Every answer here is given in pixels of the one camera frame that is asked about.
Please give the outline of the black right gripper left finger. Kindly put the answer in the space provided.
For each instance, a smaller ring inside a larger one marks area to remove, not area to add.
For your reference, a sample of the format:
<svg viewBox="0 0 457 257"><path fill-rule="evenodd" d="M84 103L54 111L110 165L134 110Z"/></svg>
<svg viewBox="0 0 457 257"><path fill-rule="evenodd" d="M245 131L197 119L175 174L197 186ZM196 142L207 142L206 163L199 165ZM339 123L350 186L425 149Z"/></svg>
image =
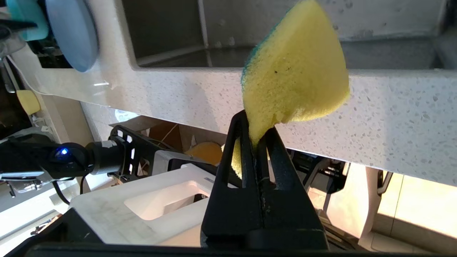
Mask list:
<svg viewBox="0 0 457 257"><path fill-rule="evenodd" d="M256 158L252 153L248 129L246 112L235 114L201 224L201 245L204 248L244 248L248 233L262 226ZM231 163L237 139L240 140L242 182L241 187L230 188Z"/></svg>

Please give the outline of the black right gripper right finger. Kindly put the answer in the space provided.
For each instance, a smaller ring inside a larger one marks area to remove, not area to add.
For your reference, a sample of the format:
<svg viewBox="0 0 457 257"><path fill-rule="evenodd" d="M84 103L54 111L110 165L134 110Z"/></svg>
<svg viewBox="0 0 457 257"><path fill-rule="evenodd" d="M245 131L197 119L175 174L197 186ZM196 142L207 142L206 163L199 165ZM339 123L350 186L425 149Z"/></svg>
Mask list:
<svg viewBox="0 0 457 257"><path fill-rule="evenodd" d="M329 250L325 229L276 128L268 130L258 143L256 180L262 217L256 247Z"/></svg>

